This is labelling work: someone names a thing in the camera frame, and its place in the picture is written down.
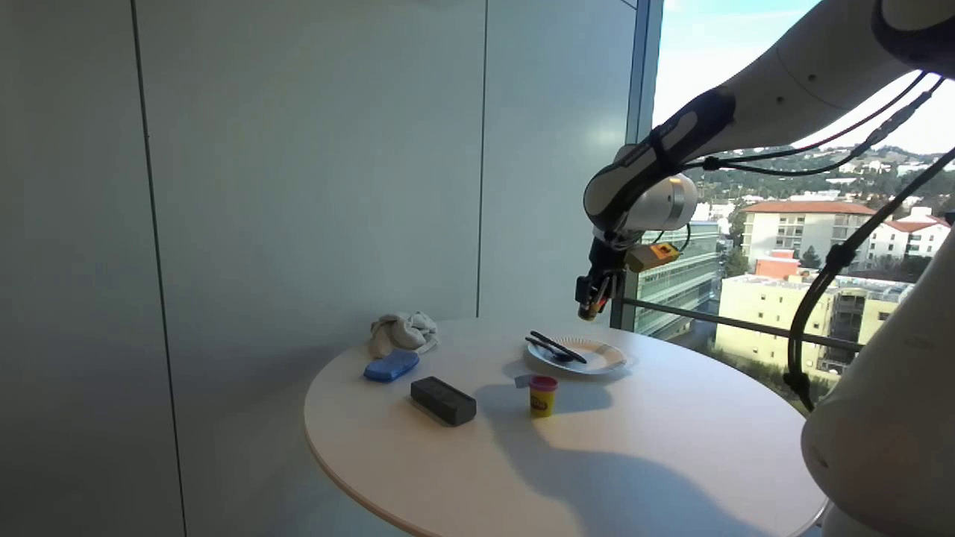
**distant building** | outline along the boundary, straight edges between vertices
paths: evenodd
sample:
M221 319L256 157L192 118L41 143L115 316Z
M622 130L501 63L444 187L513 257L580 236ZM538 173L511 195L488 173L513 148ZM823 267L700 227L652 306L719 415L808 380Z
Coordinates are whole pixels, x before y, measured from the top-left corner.
M801 257L811 246L828 257L870 218L870 206L844 198L758 198L747 209L743 252L758 260L786 246Z
M747 319L773 328L791 328L791 319L808 288L811 275L791 270L777 275L741 275L723 279L719 316ZM892 316L911 282L870 279L870 276L837 276L828 295L816 304L807 333L838 336L870 343L870 336ZM777 368L789 364L789 336L761 331L743 331L735 325L716 328L713 352L761 360ZM853 352L804 343L804 366L811 376L831 376L852 364Z
M877 267L913 257L935 257L950 233L953 227L943 218L931 218L928 209L913 209L907 218L882 224L858 251L858 263Z
M661 239L652 236L652 242L673 242L685 246L685 252L676 263L631 270L626 275L626 297L641 297L653 304L670 304L680 310L700 310L708 306L708 301L716 297L716 279L719 279L719 227L713 219L694 219L689 236L686 230L664 233ZM644 310L644 306L626 306L623 310L623 328L653 333L664 339L676 339L689 331L686 316L664 312L664 310Z

